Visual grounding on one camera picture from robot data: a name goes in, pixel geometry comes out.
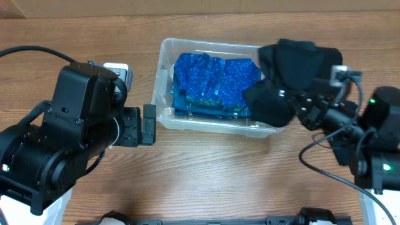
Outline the clear plastic storage bin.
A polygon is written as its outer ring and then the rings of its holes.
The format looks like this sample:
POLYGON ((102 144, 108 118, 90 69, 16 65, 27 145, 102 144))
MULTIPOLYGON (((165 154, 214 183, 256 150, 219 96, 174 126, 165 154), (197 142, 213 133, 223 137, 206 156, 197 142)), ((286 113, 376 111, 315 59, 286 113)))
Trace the clear plastic storage bin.
POLYGON ((209 119, 193 115, 176 116, 172 107, 174 64, 182 53, 206 53, 222 59, 250 58, 258 66, 258 48, 254 45, 195 41, 167 38, 161 43, 154 91, 151 103, 156 106, 156 120, 166 129, 206 131, 223 134, 239 134, 252 138, 266 138, 283 131, 263 122, 250 119, 209 119))

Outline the blue denim garment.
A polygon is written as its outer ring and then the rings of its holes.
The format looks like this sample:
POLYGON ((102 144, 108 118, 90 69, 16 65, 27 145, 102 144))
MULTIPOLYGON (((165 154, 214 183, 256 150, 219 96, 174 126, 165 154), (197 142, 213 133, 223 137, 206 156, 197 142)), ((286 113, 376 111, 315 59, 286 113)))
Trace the blue denim garment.
POLYGON ((197 116, 208 119, 244 119, 251 117, 251 111, 245 107, 240 112, 230 112, 215 107, 200 106, 185 100, 186 95, 174 86, 170 95, 173 97, 171 107, 174 108, 175 116, 197 116))

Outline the black garment top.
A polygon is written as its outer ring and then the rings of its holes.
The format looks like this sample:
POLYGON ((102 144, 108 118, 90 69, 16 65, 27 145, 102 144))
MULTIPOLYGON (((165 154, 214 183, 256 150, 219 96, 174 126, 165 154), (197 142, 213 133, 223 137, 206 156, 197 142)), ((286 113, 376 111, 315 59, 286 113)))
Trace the black garment top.
POLYGON ((339 91, 329 85, 332 67, 343 64, 343 56, 336 48, 280 39, 259 48, 258 56, 262 73, 277 88, 324 94, 339 91))

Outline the blue sparkly garment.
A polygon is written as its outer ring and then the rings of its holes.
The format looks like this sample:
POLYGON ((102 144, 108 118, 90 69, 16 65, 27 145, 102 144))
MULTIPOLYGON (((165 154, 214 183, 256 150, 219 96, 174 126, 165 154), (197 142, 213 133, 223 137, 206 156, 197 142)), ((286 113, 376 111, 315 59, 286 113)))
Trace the blue sparkly garment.
POLYGON ((182 53, 174 65, 173 87, 187 102, 234 113, 247 107, 243 91, 260 80, 260 69, 249 58, 182 53))

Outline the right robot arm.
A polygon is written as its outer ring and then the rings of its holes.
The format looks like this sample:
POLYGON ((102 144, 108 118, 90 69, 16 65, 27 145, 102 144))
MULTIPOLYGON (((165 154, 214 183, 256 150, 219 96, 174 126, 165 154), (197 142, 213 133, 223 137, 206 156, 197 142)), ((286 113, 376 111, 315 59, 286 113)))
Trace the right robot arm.
POLYGON ((301 150, 300 162, 356 189, 365 224, 399 224, 399 89, 375 89, 363 115, 353 102, 336 106, 324 96, 298 96, 292 104, 304 127, 325 134, 301 150), (304 160, 306 151, 323 141, 338 163, 349 167, 353 182, 304 160))

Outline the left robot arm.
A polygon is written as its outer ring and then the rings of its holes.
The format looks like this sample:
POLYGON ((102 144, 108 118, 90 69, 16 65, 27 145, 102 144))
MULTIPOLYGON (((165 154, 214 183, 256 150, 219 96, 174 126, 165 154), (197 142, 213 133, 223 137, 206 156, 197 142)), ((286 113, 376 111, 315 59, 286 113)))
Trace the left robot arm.
POLYGON ((127 95, 106 67, 61 69, 52 99, 1 133, 2 224, 61 224, 77 180, 107 148, 155 143, 155 105, 127 107, 127 95))

